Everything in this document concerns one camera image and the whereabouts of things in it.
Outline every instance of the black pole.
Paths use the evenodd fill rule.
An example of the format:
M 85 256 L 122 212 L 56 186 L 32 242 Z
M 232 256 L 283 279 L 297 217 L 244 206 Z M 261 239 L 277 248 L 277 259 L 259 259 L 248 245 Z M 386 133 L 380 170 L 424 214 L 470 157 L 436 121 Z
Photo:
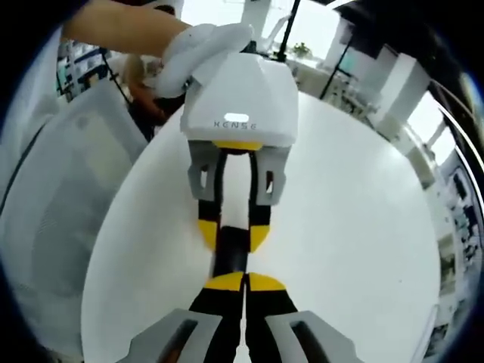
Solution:
M 348 48 L 349 46 L 351 45 L 351 41 L 353 40 L 353 33 L 351 33 L 351 36 L 349 37 L 349 41 L 348 41 L 348 44 L 346 44 L 346 47 L 345 47 L 345 50 L 343 51 L 343 53 L 341 54 L 341 57 L 340 59 L 338 60 L 338 63 L 336 64 L 336 66 L 334 67 L 334 70 L 333 72 L 331 73 L 330 75 L 330 78 L 329 80 L 327 81 L 326 83 L 326 86 L 324 87 L 323 89 L 323 92 L 321 92 L 321 96 L 319 96 L 319 99 L 322 100 L 324 98 L 324 96 L 326 95 L 326 92 L 327 92 L 327 89 L 330 88 L 330 84 L 331 82 L 333 81 L 333 78 L 334 78 L 334 75 L 336 74 L 336 72 L 338 70 L 340 70 L 340 64 L 341 62 L 343 61 L 343 58 L 345 57 L 346 55 L 346 52 L 348 51 Z
M 293 9 L 290 11 L 290 18 L 287 22 L 286 31 L 284 32 L 284 38 L 282 39 L 281 47 L 279 48 L 278 52 L 278 61 L 285 62 L 286 61 L 286 47 L 287 47 L 287 40 L 289 39 L 290 31 L 293 28 L 294 18 L 296 17 L 297 9 L 299 7 L 299 3 L 301 0 L 294 0 Z

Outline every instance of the potted plant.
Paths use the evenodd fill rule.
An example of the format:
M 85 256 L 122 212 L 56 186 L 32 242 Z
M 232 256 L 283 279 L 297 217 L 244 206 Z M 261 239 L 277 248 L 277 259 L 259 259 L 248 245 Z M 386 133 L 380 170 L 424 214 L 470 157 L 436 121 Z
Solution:
M 296 43 L 293 47 L 293 53 L 298 58 L 304 58 L 311 54 L 311 49 L 309 49 L 304 42 Z

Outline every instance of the window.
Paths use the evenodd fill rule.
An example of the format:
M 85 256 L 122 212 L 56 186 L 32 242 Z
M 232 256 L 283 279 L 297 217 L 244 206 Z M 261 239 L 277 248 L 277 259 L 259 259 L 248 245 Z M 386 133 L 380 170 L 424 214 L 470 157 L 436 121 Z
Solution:
M 191 25 L 240 23 L 244 3 L 227 0 L 185 0 L 181 20 Z
M 427 143 L 443 122 L 435 98 L 430 92 L 425 92 L 414 112 L 408 118 L 408 124 L 423 143 Z
M 288 15 L 292 7 L 293 0 L 272 0 L 262 31 L 263 38 L 269 36 L 278 20 Z M 311 0 L 301 0 L 287 46 L 305 42 L 314 57 L 325 59 L 339 22 L 340 15 L 336 11 Z M 278 33 L 276 42 L 282 43 L 285 29 L 284 26 Z
M 432 152 L 436 156 L 437 165 L 442 165 L 451 152 L 455 149 L 454 136 L 448 127 L 442 132 L 442 134 L 437 138 L 436 142 L 432 145 Z

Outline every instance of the round white table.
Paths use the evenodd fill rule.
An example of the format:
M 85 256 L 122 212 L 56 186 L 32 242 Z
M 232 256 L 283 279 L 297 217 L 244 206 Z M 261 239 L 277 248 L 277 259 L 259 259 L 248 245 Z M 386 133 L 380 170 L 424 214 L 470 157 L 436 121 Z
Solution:
M 124 357 L 131 338 L 187 309 L 209 277 L 180 116 L 140 156 L 98 235 L 82 302 L 86 363 Z M 439 298 L 436 236 L 410 163 L 367 126 L 300 94 L 286 174 L 248 271 L 285 284 L 298 310 L 351 338 L 362 361 L 409 363 Z M 246 227 L 248 157 L 229 157 L 224 180 L 223 222 Z

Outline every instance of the white table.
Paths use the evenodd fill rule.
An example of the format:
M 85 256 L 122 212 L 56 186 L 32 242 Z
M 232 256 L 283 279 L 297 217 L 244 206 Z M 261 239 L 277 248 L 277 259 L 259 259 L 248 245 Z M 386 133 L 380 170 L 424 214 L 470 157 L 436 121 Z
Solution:
M 122 358 L 131 338 L 189 307 L 209 277 L 180 115 L 140 156 L 98 236 L 82 304 L 86 363 Z M 229 157 L 225 171 L 224 220 L 245 226 L 248 158 Z M 353 339 L 363 361 L 409 363 L 439 301 L 436 236 L 410 163 L 368 127 L 300 94 L 286 173 L 248 269 L 286 284 L 296 307 Z

